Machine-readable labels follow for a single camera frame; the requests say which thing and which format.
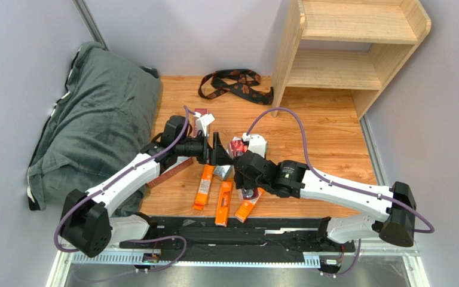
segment orange box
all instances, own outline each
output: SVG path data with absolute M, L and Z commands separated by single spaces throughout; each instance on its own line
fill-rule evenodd
M 219 193 L 219 201 L 217 204 L 217 212 L 215 213 L 215 225 L 228 226 L 228 214 L 230 213 L 231 191 L 233 183 L 223 181 L 221 191 Z
M 258 188 L 258 192 L 259 192 L 259 195 L 257 198 L 244 200 L 244 203 L 242 203 L 240 208 L 237 210 L 237 213 L 235 213 L 235 216 L 241 222 L 245 222 L 247 217 L 249 217 L 251 211 L 254 209 L 254 206 L 256 205 L 258 200 L 261 198 L 263 193 L 265 193 L 265 191 L 262 188 Z
M 215 166 L 205 164 L 205 167 L 203 168 L 203 174 L 201 176 L 200 187 L 198 188 L 198 193 L 196 194 L 196 199 L 194 200 L 194 205 L 192 208 L 203 210 L 205 204 L 207 204 L 208 192 L 210 190 L 210 183 L 212 182 L 214 169 Z

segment shelf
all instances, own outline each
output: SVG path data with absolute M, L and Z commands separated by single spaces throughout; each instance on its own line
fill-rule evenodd
M 418 42 L 400 6 L 304 1 L 302 39 L 385 44 Z
M 297 51 L 286 86 L 381 89 L 368 53 L 315 50 Z

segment black strap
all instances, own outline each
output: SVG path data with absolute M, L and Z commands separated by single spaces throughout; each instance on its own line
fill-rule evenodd
M 216 90 L 212 93 L 205 95 L 203 91 L 201 91 L 201 87 L 204 83 L 206 83 L 210 78 L 212 78 L 211 85 Z M 223 78 L 235 80 L 236 83 L 234 84 L 227 84 L 223 81 Z M 216 97 L 222 96 L 227 92 L 231 92 L 236 94 L 237 96 L 246 99 L 253 103 L 258 103 L 260 105 L 270 105 L 274 100 L 274 89 L 270 87 L 270 91 L 256 91 L 250 87 L 257 86 L 261 82 L 261 77 L 253 70 L 248 69 L 236 69 L 236 70 L 221 70 L 215 71 L 212 74 L 206 75 L 200 84 L 200 88 L 198 90 L 198 94 L 200 97 L 205 99 L 215 99 Z

